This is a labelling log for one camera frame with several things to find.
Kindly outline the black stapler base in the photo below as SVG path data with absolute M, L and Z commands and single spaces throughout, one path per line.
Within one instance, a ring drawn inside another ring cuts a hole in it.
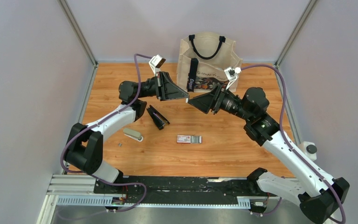
M 156 127 L 159 130 L 162 130 L 165 125 L 169 125 L 170 121 L 165 118 L 156 108 L 154 108 L 152 105 L 149 105 L 148 108 L 146 108 L 147 112 L 149 113 L 150 117 L 153 120 L 153 123 L 156 125 Z

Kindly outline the red staples box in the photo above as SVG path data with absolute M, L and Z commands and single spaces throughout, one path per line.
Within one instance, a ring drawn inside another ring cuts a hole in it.
M 197 135 L 178 135 L 177 143 L 185 143 L 185 144 L 201 144 L 202 137 Z

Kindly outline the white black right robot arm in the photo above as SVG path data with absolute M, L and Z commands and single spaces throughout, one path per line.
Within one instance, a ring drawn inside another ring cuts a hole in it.
M 240 98 L 217 85 L 188 103 L 203 113 L 223 110 L 245 120 L 248 137 L 271 152 L 297 179 L 292 182 L 258 168 L 247 182 L 252 195 L 266 192 L 279 196 L 297 205 L 316 224 L 331 220 L 337 210 L 343 211 L 350 184 L 343 177 L 334 178 L 321 169 L 291 141 L 281 125 L 267 113 L 269 101 L 262 88 L 251 87 Z

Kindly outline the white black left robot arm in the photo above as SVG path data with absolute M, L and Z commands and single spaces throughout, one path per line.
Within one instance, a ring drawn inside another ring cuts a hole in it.
M 144 82 L 123 81 L 118 88 L 121 104 L 104 117 L 83 125 L 72 126 L 61 160 L 106 182 L 111 193 L 124 187 L 122 172 L 103 160 L 105 141 L 124 126 L 140 119 L 146 109 L 144 97 L 156 96 L 160 101 L 188 98 L 189 94 L 177 86 L 167 72 L 157 72 Z

